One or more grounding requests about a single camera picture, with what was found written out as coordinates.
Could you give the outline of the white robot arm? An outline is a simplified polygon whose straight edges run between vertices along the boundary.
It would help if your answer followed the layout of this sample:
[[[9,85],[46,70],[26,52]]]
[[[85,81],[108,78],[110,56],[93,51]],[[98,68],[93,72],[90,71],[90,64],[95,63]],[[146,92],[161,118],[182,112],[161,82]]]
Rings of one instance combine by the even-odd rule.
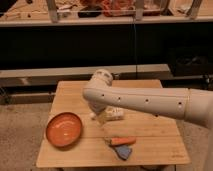
[[[122,88],[112,86],[108,70],[99,69],[83,88],[90,109],[99,115],[107,106],[184,120],[210,131],[203,171],[213,171],[213,91],[188,88]]]

